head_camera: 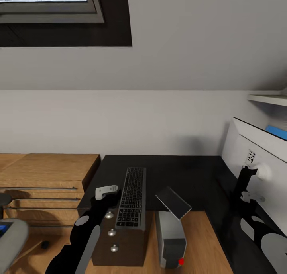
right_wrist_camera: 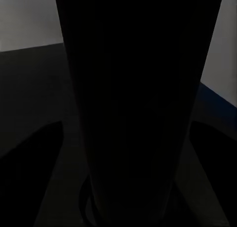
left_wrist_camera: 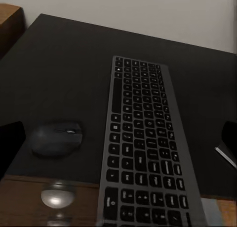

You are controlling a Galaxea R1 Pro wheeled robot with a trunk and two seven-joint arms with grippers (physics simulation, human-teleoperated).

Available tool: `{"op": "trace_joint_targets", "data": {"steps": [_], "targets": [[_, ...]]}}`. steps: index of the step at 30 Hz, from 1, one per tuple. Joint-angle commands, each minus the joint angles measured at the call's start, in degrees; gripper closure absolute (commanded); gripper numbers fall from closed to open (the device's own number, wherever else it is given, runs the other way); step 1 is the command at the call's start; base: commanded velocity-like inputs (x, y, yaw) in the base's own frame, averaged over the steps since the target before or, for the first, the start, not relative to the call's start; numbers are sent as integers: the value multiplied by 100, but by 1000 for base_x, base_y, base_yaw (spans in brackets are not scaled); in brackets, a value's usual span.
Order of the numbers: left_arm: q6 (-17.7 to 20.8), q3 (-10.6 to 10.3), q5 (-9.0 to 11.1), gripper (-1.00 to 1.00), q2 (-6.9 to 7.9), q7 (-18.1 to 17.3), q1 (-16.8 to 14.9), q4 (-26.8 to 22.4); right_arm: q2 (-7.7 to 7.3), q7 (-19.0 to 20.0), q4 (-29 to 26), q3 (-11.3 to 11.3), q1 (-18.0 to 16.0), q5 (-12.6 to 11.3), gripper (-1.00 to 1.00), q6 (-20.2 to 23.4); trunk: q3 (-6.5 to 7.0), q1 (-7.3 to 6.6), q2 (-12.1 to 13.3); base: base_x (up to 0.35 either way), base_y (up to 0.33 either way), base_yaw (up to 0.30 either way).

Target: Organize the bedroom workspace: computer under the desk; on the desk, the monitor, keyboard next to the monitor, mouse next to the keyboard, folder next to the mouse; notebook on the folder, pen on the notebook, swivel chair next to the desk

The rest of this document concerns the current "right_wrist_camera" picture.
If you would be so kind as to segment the monitor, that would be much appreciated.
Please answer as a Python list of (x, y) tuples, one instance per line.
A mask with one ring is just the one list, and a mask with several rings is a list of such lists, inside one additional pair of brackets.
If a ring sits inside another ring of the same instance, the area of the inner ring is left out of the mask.
[[(56, 0), (98, 227), (201, 227), (175, 182), (199, 83), (237, 107), (237, 0)], [(168, 200), (173, 211), (165, 214)]]

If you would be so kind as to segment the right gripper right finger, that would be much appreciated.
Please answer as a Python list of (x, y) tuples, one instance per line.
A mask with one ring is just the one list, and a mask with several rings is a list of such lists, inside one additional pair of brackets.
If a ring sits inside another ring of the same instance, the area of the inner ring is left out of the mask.
[(237, 141), (196, 121), (189, 139), (231, 227), (237, 227)]

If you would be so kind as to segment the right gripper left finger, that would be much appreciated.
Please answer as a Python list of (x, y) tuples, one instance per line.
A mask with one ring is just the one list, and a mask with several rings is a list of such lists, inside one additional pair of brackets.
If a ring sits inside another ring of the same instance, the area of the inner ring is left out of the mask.
[(64, 141), (45, 125), (0, 158), (0, 227), (33, 227)]

